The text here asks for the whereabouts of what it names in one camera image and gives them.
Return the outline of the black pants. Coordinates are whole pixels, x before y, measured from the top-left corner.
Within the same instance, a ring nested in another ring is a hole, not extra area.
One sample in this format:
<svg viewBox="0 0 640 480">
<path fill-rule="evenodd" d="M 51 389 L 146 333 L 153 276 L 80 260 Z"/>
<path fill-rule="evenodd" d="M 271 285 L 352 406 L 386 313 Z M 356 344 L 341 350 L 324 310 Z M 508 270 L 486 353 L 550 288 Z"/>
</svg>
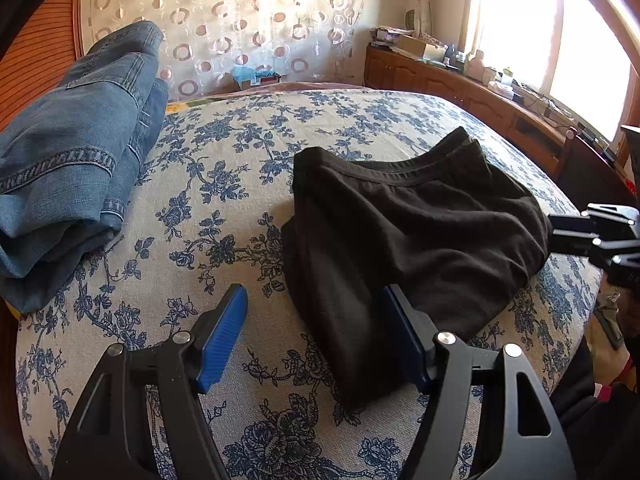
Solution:
<svg viewBox="0 0 640 480">
<path fill-rule="evenodd" d="M 398 285 L 438 328 L 470 339 L 550 252 L 536 197 L 463 129 L 401 162 L 307 148 L 294 158 L 293 193 L 286 284 L 348 410 L 418 381 L 385 287 Z"/>
</svg>

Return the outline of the wooden sideboard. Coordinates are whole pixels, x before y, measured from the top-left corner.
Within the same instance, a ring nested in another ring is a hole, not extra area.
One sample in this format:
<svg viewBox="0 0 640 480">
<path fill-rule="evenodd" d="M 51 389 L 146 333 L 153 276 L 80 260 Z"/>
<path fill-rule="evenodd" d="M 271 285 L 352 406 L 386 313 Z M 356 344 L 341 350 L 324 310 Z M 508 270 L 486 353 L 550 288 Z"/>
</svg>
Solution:
<svg viewBox="0 0 640 480">
<path fill-rule="evenodd" d="M 439 96 L 463 108 L 527 155 L 548 176 L 556 173 L 564 138 L 521 105 L 452 70 L 367 46 L 363 84 L 372 89 Z"/>
</svg>

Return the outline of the window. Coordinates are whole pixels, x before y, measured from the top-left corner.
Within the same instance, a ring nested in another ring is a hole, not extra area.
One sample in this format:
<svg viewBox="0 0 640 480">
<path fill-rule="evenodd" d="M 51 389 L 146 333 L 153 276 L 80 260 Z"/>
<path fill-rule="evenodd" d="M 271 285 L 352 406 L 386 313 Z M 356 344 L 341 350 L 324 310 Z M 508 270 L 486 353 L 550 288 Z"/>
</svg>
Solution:
<svg viewBox="0 0 640 480">
<path fill-rule="evenodd" d="M 620 145 L 632 64 L 589 0 L 470 0 L 465 49 Z"/>
</svg>

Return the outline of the cardboard box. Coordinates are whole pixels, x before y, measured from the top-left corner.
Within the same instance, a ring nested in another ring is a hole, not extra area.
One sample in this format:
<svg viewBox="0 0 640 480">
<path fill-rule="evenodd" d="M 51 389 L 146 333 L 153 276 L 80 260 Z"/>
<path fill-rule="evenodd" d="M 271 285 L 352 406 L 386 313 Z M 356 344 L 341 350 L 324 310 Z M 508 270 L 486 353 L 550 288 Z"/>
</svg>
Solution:
<svg viewBox="0 0 640 480">
<path fill-rule="evenodd" d="M 447 47 L 439 40 L 428 37 L 402 35 L 397 40 L 397 47 L 421 60 L 442 62 Z"/>
</svg>

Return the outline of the blue floral bedspread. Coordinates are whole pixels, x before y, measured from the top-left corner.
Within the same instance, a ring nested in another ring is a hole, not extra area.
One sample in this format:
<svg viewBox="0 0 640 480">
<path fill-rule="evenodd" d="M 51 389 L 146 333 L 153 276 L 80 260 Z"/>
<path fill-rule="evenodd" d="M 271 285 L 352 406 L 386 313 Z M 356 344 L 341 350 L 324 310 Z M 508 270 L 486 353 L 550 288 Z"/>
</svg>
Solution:
<svg viewBox="0 0 640 480">
<path fill-rule="evenodd" d="M 284 282 L 281 229 L 293 213 L 293 159 L 320 146 L 347 160 L 404 160 L 459 127 L 545 212 L 574 211 L 521 151 L 434 96 L 301 91 L 169 114 L 122 232 L 85 258 L 46 308 L 21 320 L 16 395 L 40 477 L 51 477 L 70 414 L 109 344 L 159 344 L 240 283 L 248 315 L 224 376 L 202 400 L 230 476 L 396 478 L 426 397 L 406 387 L 359 411 L 338 403 Z"/>
</svg>

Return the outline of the folded blue jeans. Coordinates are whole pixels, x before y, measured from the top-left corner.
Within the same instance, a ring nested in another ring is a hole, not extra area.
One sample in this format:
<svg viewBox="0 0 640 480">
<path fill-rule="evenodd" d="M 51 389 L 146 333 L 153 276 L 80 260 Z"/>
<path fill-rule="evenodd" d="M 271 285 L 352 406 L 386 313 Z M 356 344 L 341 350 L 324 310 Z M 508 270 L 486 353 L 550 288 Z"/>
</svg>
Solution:
<svg viewBox="0 0 640 480">
<path fill-rule="evenodd" d="M 1 297 L 44 308 L 122 229 L 168 101 L 150 21 L 94 44 L 1 133 Z"/>
</svg>

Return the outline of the circle patterned curtain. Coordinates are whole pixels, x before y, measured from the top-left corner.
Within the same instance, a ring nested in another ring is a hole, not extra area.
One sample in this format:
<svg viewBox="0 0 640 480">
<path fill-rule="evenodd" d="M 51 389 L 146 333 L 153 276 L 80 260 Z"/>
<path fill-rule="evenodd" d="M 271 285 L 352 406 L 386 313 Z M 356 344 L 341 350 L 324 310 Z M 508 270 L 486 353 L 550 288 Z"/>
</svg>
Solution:
<svg viewBox="0 0 640 480">
<path fill-rule="evenodd" d="M 90 48 L 138 21 L 160 28 L 160 67 L 171 101 L 228 92 L 235 66 L 284 81 L 354 78 L 354 36 L 364 0 L 81 0 Z"/>
</svg>

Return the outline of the colourful floral blanket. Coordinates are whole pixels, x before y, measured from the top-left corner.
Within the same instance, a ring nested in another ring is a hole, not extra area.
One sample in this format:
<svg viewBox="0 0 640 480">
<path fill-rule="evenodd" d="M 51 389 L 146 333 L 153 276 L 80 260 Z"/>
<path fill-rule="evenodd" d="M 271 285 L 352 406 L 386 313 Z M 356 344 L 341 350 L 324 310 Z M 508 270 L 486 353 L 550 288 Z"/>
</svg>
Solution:
<svg viewBox="0 0 640 480">
<path fill-rule="evenodd" d="M 360 84 L 344 84 L 344 82 L 277 82 L 266 86 L 250 87 L 246 90 L 239 90 L 227 93 L 215 93 L 211 96 L 201 96 L 197 99 L 190 99 L 183 102 L 171 102 L 166 106 L 166 113 L 172 114 L 188 110 L 210 102 L 220 102 L 246 98 L 247 96 L 269 96 L 273 93 L 301 92 L 311 90 L 349 90 L 359 89 Z"/>
</svg>

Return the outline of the blue tissue box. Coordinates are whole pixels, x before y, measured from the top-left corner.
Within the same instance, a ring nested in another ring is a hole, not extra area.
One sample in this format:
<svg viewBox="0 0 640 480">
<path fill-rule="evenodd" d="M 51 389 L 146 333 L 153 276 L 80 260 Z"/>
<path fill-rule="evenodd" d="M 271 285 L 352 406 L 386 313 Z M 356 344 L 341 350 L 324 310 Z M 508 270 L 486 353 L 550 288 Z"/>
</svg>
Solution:
<svg viewBox="0 0 640 480">
<path fill-rule="evenodd" d="M 246 66 L 235 66 L 231 75 L 241 90 L 278 84 L 281 81 L 281 75 L 275 70 L 258 70 Z"/>
</svg>

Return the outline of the wooden slatted headboard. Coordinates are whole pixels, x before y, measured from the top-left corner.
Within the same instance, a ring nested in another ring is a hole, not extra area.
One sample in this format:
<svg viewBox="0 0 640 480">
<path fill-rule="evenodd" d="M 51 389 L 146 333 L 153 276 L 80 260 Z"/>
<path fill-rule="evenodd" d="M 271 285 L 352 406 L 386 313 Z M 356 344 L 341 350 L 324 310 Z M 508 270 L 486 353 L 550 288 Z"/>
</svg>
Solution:
<svg viewBox="0 0 640 480">
<path fill-rule="evenodd" d="M 53 89 L 81 57 L 80 0 L 43 0 L 1 59 L 1 125 Z"/>
</svg>

